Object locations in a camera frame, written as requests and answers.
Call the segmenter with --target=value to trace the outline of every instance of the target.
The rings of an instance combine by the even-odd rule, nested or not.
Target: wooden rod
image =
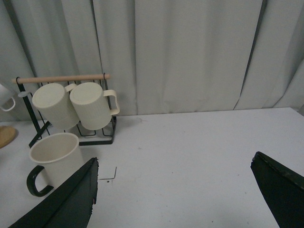
[[[82,81],[82,80],[102,80],[103,78],[110,79],[110,74],[56,76],[56,77],[28,77],[28,78],[18,78],[17,80],[19,84],[25,84],[25,83],[67,82],[67,81]],[[11,82],[17,84],[16,79],[12,79]]]

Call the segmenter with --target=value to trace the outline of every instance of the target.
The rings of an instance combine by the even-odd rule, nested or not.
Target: white curtain
[[[255,37],[262,3],[266,10]],[[300,109],[303,5],[0,0],[0,82],[17,92],[10,82],[17,76],[110,73],[120,115]],[[35,92],[37,85],[26,89]],[[0,112],[1,121],[29,119],[22,99],[17,102],[9,113]]]
[[[233,109],[262,1],[135,3],[138,113]]]

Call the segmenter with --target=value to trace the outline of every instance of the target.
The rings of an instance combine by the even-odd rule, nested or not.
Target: wooden board
[[[0,126],[0,148],[14,140],[16,129],[8,126]]]

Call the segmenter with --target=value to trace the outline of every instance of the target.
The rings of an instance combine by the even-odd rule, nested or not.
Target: mug rack
[[[24,87],[23,84],[37,83],[38,86],[40,87],[40,86],[43,86],[44,83],[48,84],[48,83],[52,83],[52,82],[67,82],[69,84],[71,81],[74,81],[76,83],[76,81],[92,80],[93,82],[95,82],[95,80],[97,80],[97,81],[99,81],[100,86],[104,90],[108,90],[107,79],[110,79],[110,74],[79,75],[79,76],[56,76],[56,77],[32,77],[32,78],[17,77],[16,79],[13,79],[12,83],[15,83],[15,84],[18,85],[18,88],[20,90],[20,94],[18,96],[23,98],[24,104],[25,104],[25,106],[28,110],[29,116],[30,116],[30,118],[31,118],[31,120],[34,124],[34,127],[36,129],[36,132],[37,132],[37,134],[34,136],[32,141],[28,144],[29,147],[31,148],[38,140],[42,139],[42,134],[45,131],[48,133],[48,135],[51,135],[51,133],[48,129],[49,126],[51,126],[51,123],[49,121],[45,121],[43,119],[41,113],[39,112],[39,110],[37,110],[37,112],[38,112],[38,114],[41,118],[41,121],[43,123],[43,126],[40,127],[39,121],[36,117],[36,114],[34,112],[34,109],[31,105],[31,102],[30,102],[30,99],[29,99],[29,98],[33,97],[33,94],[31,92],[26,92],[25,87]],[[111,101],[110,101],[109,97],[107,97],[107,101],[108,101],[109,107],[111,109]],[[84,134],[79,127],[79,123],[76,126],[77,126],[77,130],[78,130],[80,136],[82,136],[82,137],[97,136],[96,131],[94,131],[94,133],[91,133],[91,134]],[[80,141],[79,145],[80,146],[88,146],[88,145],[109,145],[109,144],[112,144],[113,141],[114,141],[114,136],[115,136],[116,123],[117,123],[116,116],[112,116],[112,119],[111,119],[110,123],[106,126],[106,127],[110,127],[110,134],[105,134],[104,128],[101,129],[103,136],[105,138],[108,138],[107,140],[99,139],[99,140],[93,140],[93,141]]]

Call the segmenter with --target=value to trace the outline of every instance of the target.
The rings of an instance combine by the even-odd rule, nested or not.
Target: mug
[[[106,96],[114,96],[116,109],[109,108]],[[112,115],[119,113],[117,95],[114,90],[104,90],[94,82],[77,85],[70,93],[70,100],[81,124],[88,130],[98,130],[108,125]]]
[[[37,166],[28,175],[27,187],[33,196],[38,197],[58,188],[84,165],[79,138],[72,133],[57,133],[43,138],[31,148],[29,157]],[[48,185],[38,191],[35,180],[43,170],[41,174]]]
[[[10,110],[12,110],[15,105],[16,105],[16,101],[15,99],[13,98],[14,96],[14,92],[10,91],[9,89],[7,89],[4,85],[2,85],[0,83],[0,109],[5,111],[5,112],[8,112]],[[9,109],[5,109],[2,107],[2,105],[4,105],[6,102],[8,102],[10,99],[13,100],[13,106]]]
[[[50,83],[39,88],[33,95],[33,105],[58,129],[66,130],[79,122],[79,117],[69,99],[68,92],[77,85],[63,87]]]

